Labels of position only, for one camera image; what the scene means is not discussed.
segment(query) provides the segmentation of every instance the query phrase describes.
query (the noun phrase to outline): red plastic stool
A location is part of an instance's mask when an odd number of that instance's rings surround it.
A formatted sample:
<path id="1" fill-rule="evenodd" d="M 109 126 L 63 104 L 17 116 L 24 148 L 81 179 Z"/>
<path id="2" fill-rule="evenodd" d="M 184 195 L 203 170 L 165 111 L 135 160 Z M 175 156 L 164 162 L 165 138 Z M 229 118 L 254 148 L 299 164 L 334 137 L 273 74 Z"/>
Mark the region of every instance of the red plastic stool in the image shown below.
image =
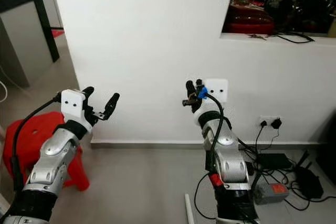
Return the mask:
<path id="1" fill-rule="evenodd" d="M 16 129 L 22 120 L 12 123 L 6 132 L 5 146 L 3 152 L 4 164 L 8 172 L 13 176 L 10 158 L 12 156 L 13 138 Z M 24 183 L 27 181 L 27 172 L 30 172 L 38 159 L 40 158 L 40 149 L 43 143 L 53 135 L 57 125 L 63 124 L 63 115 L 59 112 L 50 112 L 47 114 L 33 116 L 25 123 L 20 131 L 17 141 L 17 156 L 20 162 L 21 173 L 24 177 Z M 82 160 L 82 149 L 77 148 L 74 159 L 68 167 L 68 174 L 71 180 L 65 181 L 64 186 L 76 185 L 78 190 L 86 190 L 90 183 L 86 177 Z"/>

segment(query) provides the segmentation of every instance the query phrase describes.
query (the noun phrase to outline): white pipe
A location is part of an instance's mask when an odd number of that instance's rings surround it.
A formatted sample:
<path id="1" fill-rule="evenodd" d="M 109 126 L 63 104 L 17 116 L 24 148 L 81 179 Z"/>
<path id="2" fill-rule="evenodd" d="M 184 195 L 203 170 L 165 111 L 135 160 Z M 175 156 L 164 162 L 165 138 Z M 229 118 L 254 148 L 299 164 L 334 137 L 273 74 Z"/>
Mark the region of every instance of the white pipe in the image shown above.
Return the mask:
<path id="1" fill-rule="evenodd" d="M 193 210 L 191 209 L 189 194 L 184 194 L 184 199 L 185 199 L 185 208 L 187 211 L 188 223 L 195 224 Z"/>

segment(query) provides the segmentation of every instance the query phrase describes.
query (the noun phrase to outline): red label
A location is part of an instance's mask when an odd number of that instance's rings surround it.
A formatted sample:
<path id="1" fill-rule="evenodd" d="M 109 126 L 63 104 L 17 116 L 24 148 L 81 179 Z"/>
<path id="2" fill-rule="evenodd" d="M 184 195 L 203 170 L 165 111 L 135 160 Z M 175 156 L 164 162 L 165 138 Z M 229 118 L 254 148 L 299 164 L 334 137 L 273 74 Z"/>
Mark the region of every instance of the red label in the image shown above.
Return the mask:
<path id="1" fill-rule="evenodd" d="M 274 184 L 272 185 L 272 189 L 275 194 L 283 194 L 287 192 L 287 189 L 283 184 Z"/>
<path id="2" fill-rule="evenodd" d="M 209 175 L 209 178 L 213 186 L 221 186 L 223 184 L 223 181 L 217 173 Z"/>

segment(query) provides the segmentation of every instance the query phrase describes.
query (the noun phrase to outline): wall socket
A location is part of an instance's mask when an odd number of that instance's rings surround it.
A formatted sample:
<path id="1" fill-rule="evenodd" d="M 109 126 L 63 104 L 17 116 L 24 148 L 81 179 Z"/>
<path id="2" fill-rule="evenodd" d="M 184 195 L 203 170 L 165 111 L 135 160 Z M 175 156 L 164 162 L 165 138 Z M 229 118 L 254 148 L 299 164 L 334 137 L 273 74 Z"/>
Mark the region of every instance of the wall socket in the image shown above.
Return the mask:
<path id="1" fill-rule="evenodd" d="M 258 125 L 261 124 L 262 121 L 266 121 L 267 123 L 267 126 L 271 126 L 271 123 L 275 120 L 275 119 L 278 119 L 280 118 L 281 121 L 283 121 L 283 118 L 279 115 L 261 115 L 259 117 L 259 122 L 258 122 Z"/>

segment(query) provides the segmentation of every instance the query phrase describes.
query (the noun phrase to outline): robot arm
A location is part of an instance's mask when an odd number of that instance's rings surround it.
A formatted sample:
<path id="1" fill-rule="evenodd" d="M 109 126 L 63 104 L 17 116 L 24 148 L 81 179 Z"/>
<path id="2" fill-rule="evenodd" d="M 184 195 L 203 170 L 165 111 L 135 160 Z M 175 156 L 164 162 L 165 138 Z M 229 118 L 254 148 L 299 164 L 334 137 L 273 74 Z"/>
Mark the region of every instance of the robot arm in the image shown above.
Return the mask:
<path id="1" fill-rule="evenodd" d="M 98 120 L 107 120 L 113 113 L 119 94 L 115 93 L 104 112 L 96 113 L 88 105 L 93 87 L 83 91 L 65 90 L 61 93 L 61 111 L 65 124 L 56 127 L 54 134 L 40 149 L 26 185 L 11 205 L 5 224 L 45 224 L 67 176 L 67 169 L 76 154 L 79 141 Z"/>
<path id="2" fill-rule="evenodd" d="M 204 83 L 197 80 L 196 87 L 192 81 L 188 81 L 188 100 L 184 100 L 183 105 L 192 107 L 194 121 L 202 128 L 205 169 L 209 172 L 217 200 L 216 223 L 255 224 L 259 221 L 249 193 L 246 163 L 238 150 L 238 138 L 232 132 L 231 123 L 223 115 L 222 105 L 227 100 L 227 87 L 227 80 L 224 79 L 208 79 Z"/>

